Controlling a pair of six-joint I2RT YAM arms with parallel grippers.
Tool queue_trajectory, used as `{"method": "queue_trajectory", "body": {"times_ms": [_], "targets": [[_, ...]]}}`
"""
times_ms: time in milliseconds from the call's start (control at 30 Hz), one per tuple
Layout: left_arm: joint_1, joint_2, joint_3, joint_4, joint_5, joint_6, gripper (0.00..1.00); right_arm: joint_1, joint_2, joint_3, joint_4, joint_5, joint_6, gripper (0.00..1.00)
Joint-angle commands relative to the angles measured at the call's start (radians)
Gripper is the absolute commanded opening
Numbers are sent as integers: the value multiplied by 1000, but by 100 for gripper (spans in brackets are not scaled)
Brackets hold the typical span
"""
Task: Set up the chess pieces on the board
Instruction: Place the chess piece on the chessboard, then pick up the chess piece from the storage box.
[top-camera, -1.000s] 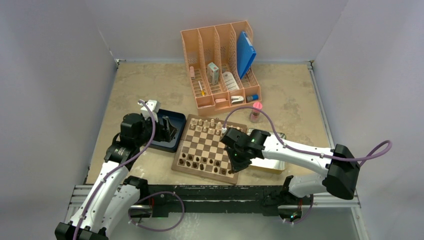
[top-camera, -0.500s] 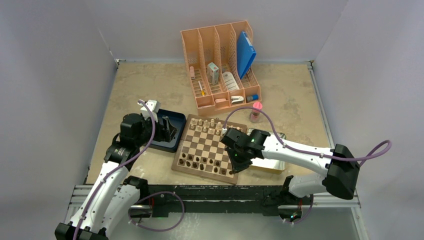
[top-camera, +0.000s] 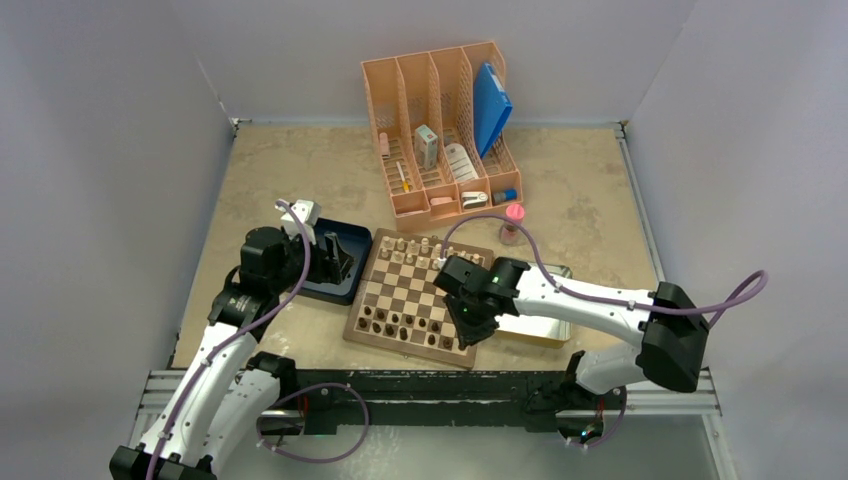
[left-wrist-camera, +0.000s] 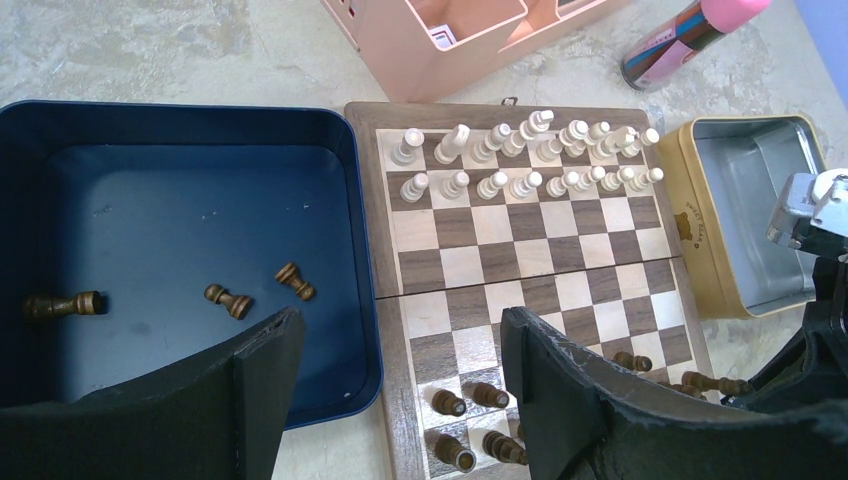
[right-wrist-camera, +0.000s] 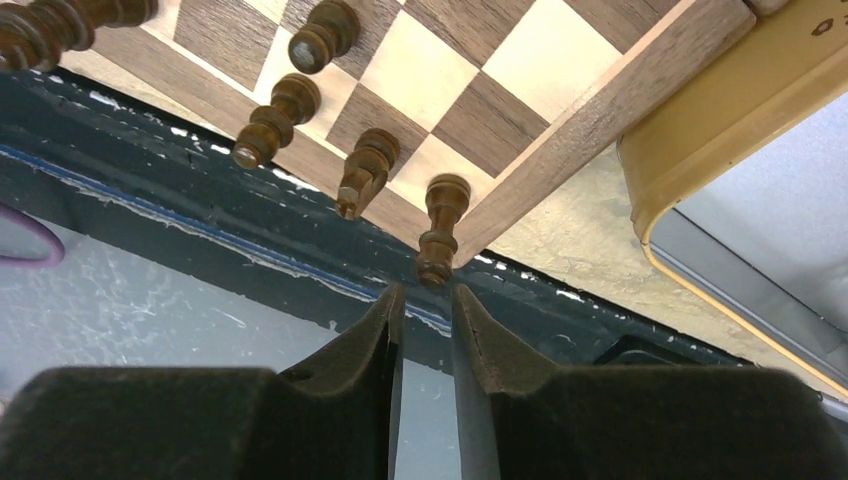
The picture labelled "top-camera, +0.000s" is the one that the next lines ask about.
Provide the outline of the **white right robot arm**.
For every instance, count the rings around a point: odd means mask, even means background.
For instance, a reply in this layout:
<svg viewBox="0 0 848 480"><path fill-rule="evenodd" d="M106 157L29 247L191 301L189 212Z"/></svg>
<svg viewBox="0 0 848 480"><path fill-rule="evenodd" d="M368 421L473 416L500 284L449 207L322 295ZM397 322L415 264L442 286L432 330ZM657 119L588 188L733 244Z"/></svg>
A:
<svg viewBox="0 0 848 480"><path fill-rule="evenodd" d="M690 313L691 300L674 284L615 289L509 257L485 268L459 256L441 262L433 283L445 294L464 347L493 336L505 315L555 319L618 338L605 350L573 355L561 381L573 406L642 381L679 393L698 387L709 327L702 315Z"/></svg>

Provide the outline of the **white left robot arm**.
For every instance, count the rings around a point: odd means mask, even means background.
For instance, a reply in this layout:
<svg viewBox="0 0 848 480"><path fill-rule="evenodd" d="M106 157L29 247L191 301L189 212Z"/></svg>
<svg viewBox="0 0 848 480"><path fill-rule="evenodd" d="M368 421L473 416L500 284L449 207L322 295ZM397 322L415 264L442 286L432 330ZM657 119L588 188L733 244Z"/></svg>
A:
<svg viewBox="0 0 848 480"><path fill-rule="evenodd" d="M342 284L354 264L327 228L248 232L179 386L138 444L117 448L111 476L217 478L265 408L284 409L297 399L294 361L255 351L268 323L304 284Z"/></svg>

